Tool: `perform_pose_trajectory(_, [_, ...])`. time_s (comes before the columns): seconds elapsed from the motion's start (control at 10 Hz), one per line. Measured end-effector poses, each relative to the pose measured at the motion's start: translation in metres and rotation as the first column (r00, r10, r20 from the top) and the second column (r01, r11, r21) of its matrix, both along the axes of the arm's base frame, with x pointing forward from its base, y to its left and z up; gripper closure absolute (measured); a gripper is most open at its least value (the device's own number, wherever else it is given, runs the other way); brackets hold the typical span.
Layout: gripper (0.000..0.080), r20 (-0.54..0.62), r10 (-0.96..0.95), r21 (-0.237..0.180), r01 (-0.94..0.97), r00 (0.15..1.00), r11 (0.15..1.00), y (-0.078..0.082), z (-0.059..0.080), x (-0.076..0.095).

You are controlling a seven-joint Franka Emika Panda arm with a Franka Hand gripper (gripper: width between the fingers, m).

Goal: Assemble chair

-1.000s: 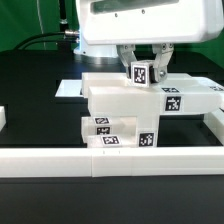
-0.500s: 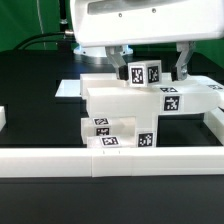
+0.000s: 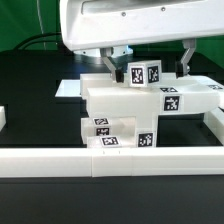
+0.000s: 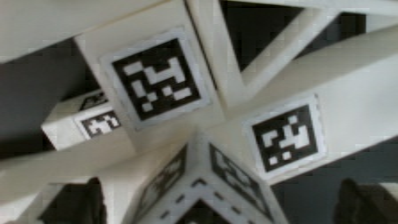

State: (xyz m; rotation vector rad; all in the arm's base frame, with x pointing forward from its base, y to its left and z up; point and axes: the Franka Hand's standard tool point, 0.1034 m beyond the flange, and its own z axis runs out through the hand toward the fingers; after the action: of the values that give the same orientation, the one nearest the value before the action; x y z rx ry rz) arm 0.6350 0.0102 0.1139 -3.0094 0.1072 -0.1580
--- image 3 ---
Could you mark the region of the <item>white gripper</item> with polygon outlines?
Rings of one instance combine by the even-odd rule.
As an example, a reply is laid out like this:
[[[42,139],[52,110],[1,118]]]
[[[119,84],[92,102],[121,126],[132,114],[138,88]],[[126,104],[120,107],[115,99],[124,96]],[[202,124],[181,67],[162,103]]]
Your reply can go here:
[[[189,73],[195,38],[224,35],[224,0],[60,0],[60,25],[68,49],[101,48],[117,83],[124,73],[112,47],[183,40],[185,52],[175,64],[180,78]]]

